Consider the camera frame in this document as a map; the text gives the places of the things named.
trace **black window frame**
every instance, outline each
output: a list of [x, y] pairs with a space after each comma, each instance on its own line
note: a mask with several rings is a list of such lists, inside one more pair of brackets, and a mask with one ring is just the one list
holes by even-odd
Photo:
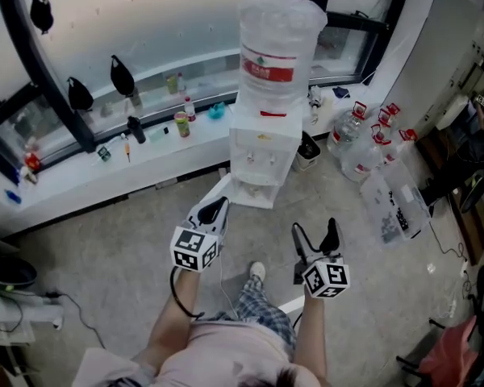
[[[311, 1], [326, 11], [328, 0]], [[354, 83], [368, 85], [373, 80], [373, 71], [380, 64], [390, 42], [404, 2], [405, 0], [391, 0], [383, 22], [367, 19], [361, 15], [326, 11], [327, 27], [367, 31], [368, 36], [354, 74], [311, 79], [310, 86], [349, 85]], [[104, 143], [121, 133], [128, 132], [125, 124], [119, 124], [94, 134], [80, 114], [70, 108], [66, 93], [57, 82], [50, 64], [46, 62], [43, 50], [35, 37], [35, 30], [31, 25], [25, 0], [0, 0], [0, 10], [15, 50], [31, 78], [31, 83], [25, 85], [16, 94], [0, 104], [0, 125], [29, 102], [43, 95], [59, 120], [68, 128], [76, 140], [74, 144], [43, 158], [41, 170], [50, 168], [77, 153], [92, 153], [96, 150], [98, 144]], [[238, 90], [235, 90], [194, 101], [196, 112], [208, 110], [210, 106], [217, 102], [233, 103], [236, 100], [237, 93]], [[142, 126], [150, 127], [168, 122], [173, 119], [173, 115], [179, 110], [182, 110], [182, 105], [147, 114], [140, 119]], [[18, 183], [16, 168], [19, 165], [21, 165], [21, 162], [18, 162], [18, 159], [10, 152], [6, 144], [0, 140], [0, 172], [12, 182]]]

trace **concrete floor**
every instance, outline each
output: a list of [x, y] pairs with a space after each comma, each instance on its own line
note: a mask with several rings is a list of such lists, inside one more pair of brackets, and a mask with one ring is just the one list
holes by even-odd
[[[416, 155], [407, 166], [419, 181], [426, 177]], [[169, 296], [173, 229], [218, 179], [211, 173], [145, 190], [26, 234], [17, 243], [21, 257], [38, 269], [40, 290], [58, 289], [75, 297], [107, 348], [133, 356], [144, 347]], [[397, 385], [394, 357], [407, 354], [429, 331], [428, 318], [448, 313], [453, 298], [454, 317], [441, 321], [451, 324], [466, 316], [462, 260], [442, 255], [429, 227], [396, 248], [379, 244], [357, 185], [340, 174], [324, 148], [317, 166], [290, 173], [273, 210], [232, 207], [222, 259], [224, 286], [235, 297], [248, 265], [261, 260], [268, 269], [269, 299], [280, 305], [296, 298], [303, 290], [292, 285], [296, 255], [291, 225], [302, 224], [319, 245], [330, 217], [343, 232], [352, 287], [325, 303], [329, 381], [335, 387]], [[446, 202], [436, 206], [432, 225], [445, 249], [457, 248], [460, 235]], [[62, 331], [33, 325], [36, 342], [26, 349], [31, 365], [41, 370], [38, 385], [44, 387], [70, 385], [86, 348], [98, 346], [93, 332], [79, 322], [76, 308], [66, 299], [61, 302], [67, 311]], [[196, 311], [213, 314], [227, 308], [217, 260], [202, 276]]]

